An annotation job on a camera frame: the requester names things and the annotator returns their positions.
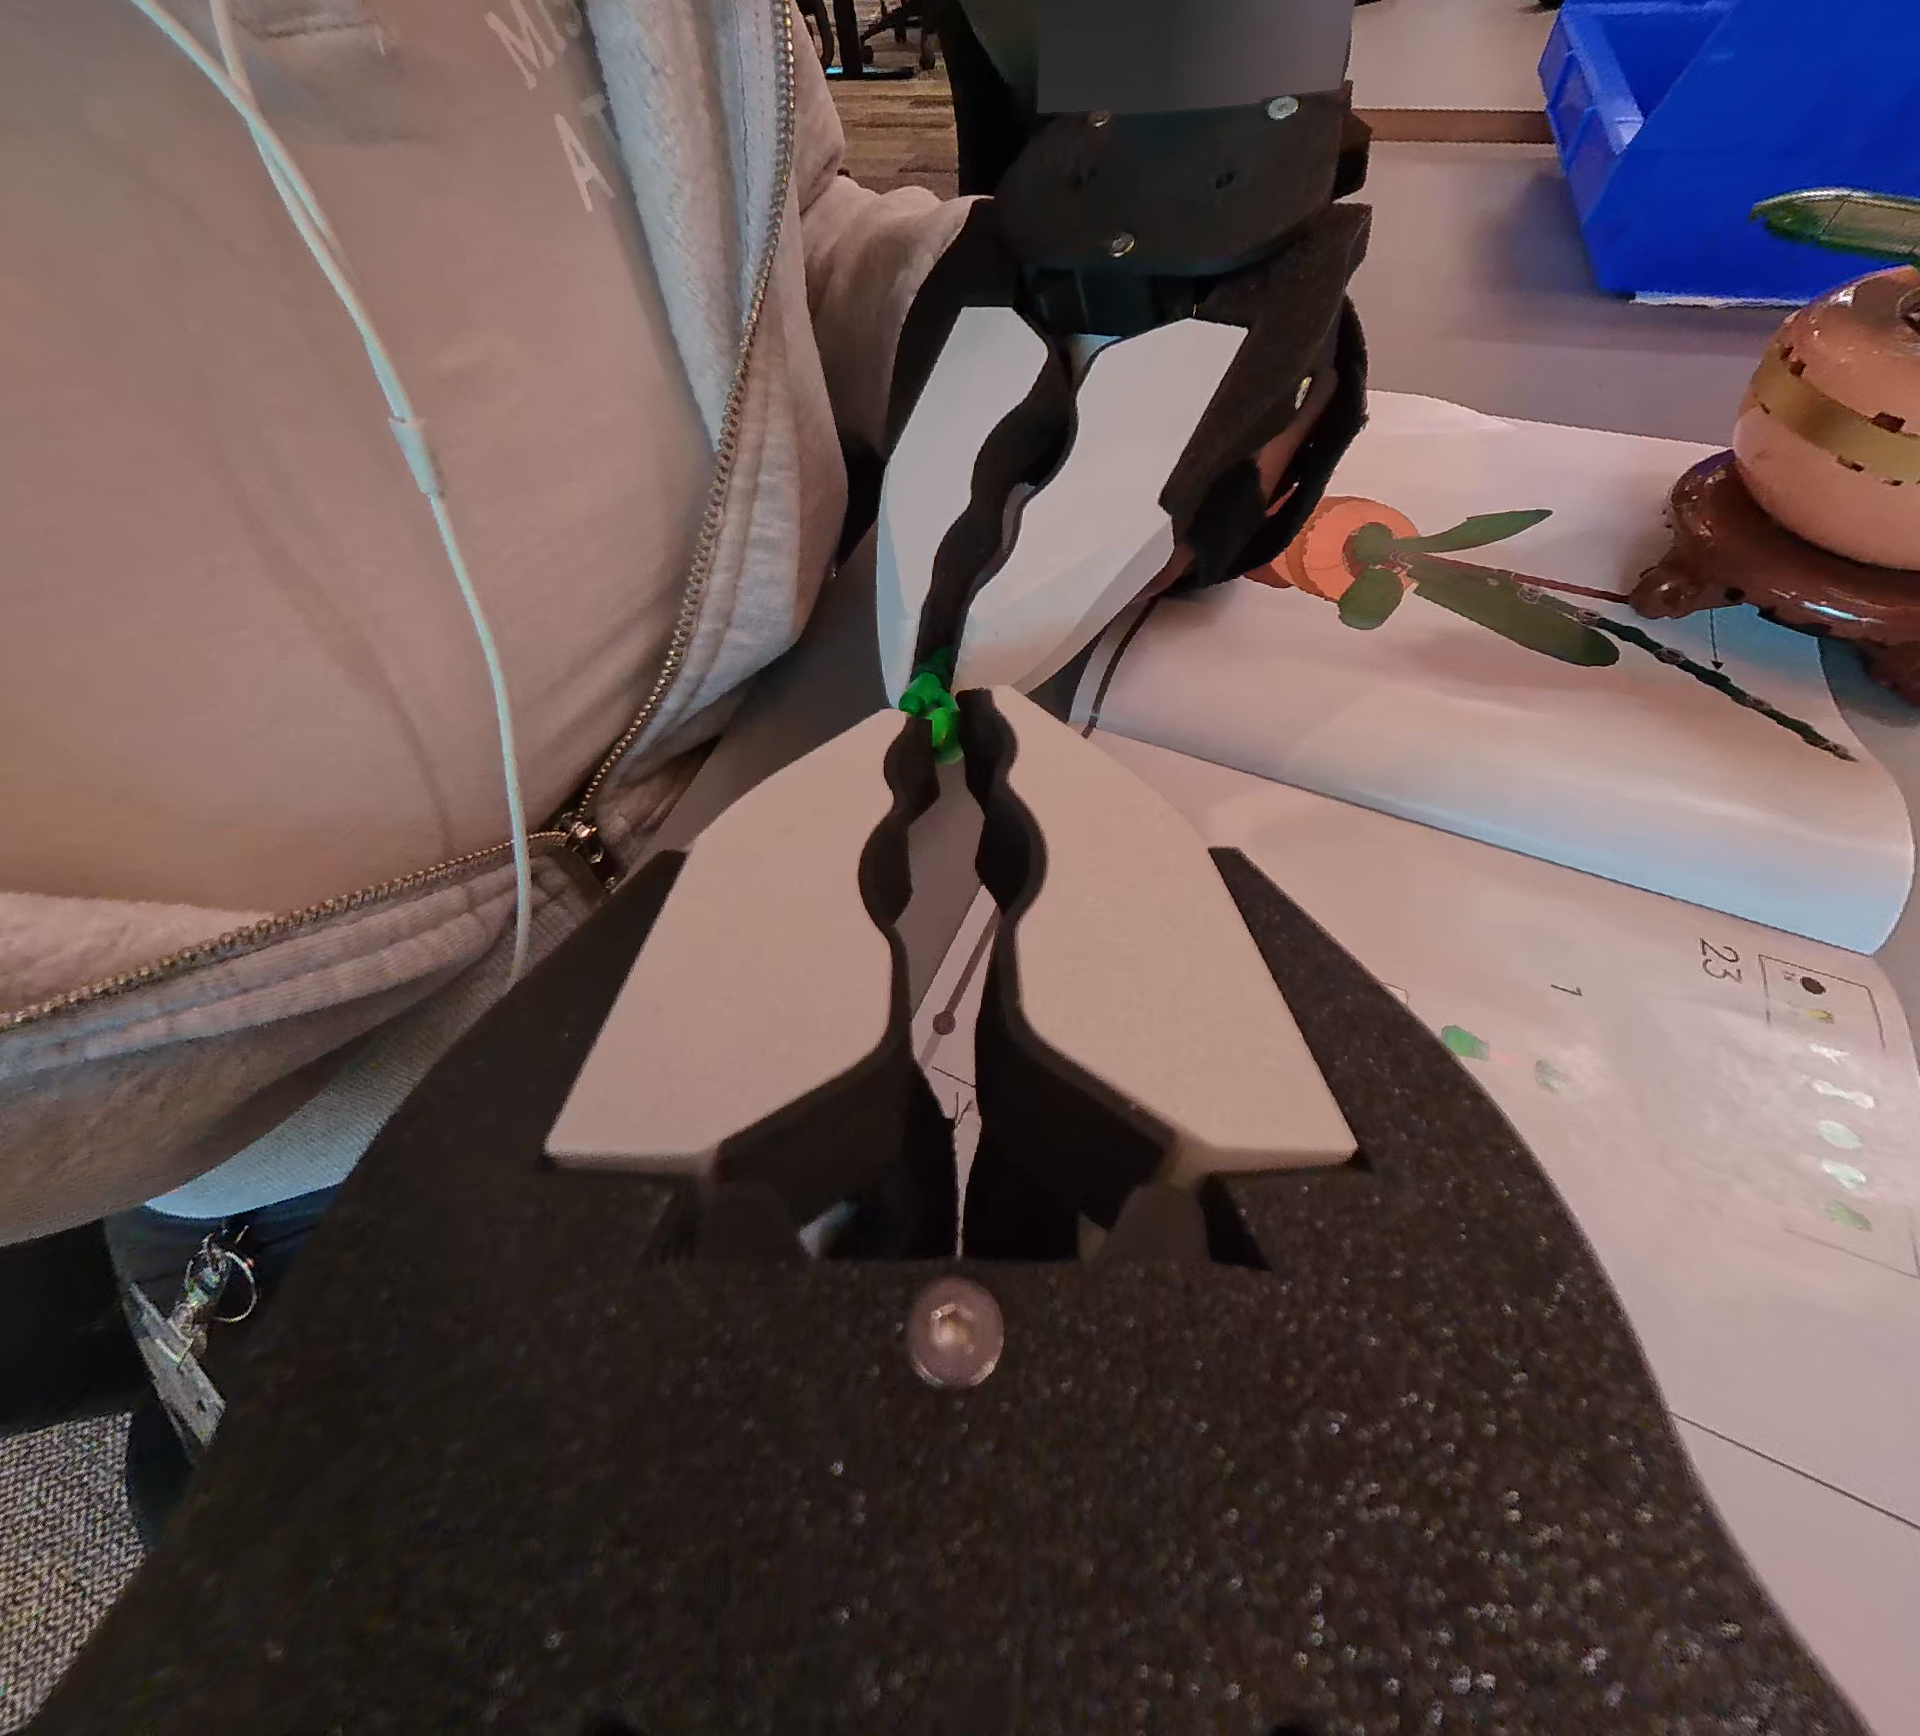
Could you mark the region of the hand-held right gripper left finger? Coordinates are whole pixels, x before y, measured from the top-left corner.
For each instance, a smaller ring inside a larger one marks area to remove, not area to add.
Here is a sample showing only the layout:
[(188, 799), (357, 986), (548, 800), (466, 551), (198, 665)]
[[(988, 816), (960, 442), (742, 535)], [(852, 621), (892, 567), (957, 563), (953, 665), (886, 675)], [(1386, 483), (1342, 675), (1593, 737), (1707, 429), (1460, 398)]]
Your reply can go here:
[(917, 1087), (921, 718), (880, 712), (691, 845), (545, 1142), (570, 1170), (876, 1176)]

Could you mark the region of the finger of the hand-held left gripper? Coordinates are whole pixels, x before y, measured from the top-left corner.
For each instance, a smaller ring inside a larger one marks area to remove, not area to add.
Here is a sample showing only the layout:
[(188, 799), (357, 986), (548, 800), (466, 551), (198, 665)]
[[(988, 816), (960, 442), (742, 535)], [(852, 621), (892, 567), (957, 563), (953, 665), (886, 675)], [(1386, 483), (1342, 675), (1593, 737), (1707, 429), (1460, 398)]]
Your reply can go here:
[(1072, 385), (1044, 334), (1014, 308), (961, 311), (886, 463), (876, 645), (888, 701), (960, 652), (1014, 500), (1056, 464), (1069, 426)]
[(1162, 495), (1243, 341), (1242, 325), (1191, 318), (1094, 356), (1068, 455), (971, 601), (957, 690), (1037, 689), (1163, 570), (1176, 535)]

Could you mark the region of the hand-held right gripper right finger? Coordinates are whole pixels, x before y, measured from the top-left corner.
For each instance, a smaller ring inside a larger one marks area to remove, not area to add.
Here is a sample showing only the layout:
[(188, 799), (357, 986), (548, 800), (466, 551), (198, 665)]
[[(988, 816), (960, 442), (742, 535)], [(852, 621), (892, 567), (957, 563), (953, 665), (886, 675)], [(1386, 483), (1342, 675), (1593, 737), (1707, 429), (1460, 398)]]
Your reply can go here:
[(1278, 1172), (1357, 1153), (1197, 826), (1010, 689), (971, 692), (1000, 910), (980, 1119), (1024, 1172)]

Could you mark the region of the grey desk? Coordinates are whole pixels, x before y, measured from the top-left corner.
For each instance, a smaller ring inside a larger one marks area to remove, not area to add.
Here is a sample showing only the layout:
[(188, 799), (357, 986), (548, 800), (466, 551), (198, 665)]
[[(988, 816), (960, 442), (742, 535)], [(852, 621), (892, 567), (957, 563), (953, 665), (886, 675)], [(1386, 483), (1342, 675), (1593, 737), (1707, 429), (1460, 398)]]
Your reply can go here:
[[(1548, 145), (1537, 58), (1548, 17), (1528, 0), (1390, 0), (1357, 13), (1357, 109), (1378, 125), (1370, 257), (1357, 277), (1376, 380), (1484, 414), (1709, 442), (1720, 449), (1777, 311), (1636, 308), (1592, 284)], [(830, 84), (847, 163), (873, 188), (955, 188), (947, 72)], [(742, 705), (667, 836), (691, 838), (752, 779), (812, 749), (876, 689), (873, 541), (822, 594), (802, 645)], [(977, 810), (967, 795), (914, 832), (928, 896), (908, 913), (914, 981), (969, 910)], [(1759, 1523), (1768, 1574), (1875, 1732), (1915, 1732), (1915, 1532), (1849, 1492), (1826, 1461), (1780, 1463), (1685, 1426), (1716, 1495)]]

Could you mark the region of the instruction booklet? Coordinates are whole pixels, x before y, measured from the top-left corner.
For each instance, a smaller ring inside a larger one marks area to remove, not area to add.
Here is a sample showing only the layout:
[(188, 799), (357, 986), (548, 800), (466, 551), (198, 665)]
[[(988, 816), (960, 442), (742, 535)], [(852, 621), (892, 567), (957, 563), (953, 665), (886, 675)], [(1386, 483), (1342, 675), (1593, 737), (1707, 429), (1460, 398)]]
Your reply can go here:
[(1315, 585), (1124, 616), (1074, 722), (1498, 1098), (1713, 1461), (1915, 1520), (1907, 800), (1815, 644), (1609, 600), (1696, 459), (1380, 398)]

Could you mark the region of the person's grey hoodie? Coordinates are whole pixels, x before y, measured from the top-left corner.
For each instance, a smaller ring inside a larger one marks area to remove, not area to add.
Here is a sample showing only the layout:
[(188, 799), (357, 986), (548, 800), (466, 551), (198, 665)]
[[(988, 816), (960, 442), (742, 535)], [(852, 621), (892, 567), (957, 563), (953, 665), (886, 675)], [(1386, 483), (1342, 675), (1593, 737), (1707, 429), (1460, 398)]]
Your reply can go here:
[(343, 1176), (802, 635), (790, 0), (3, 0), (6, 1246)]

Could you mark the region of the brick-built potted orchid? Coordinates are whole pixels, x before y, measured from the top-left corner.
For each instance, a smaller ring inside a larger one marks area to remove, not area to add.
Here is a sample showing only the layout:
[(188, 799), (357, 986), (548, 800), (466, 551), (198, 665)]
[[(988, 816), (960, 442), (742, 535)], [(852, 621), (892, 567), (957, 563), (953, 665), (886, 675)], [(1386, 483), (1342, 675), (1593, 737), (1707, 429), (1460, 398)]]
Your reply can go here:
[(1678, 476), (1668, 548), (1628, 594), (1646, 621), (1732, 604), (1849, 645), (1918, 705), (1918, 201), (1859, 188), (1761, 200), (1768, 235), (1893, 260), (1789, 312), (1732, 449)]

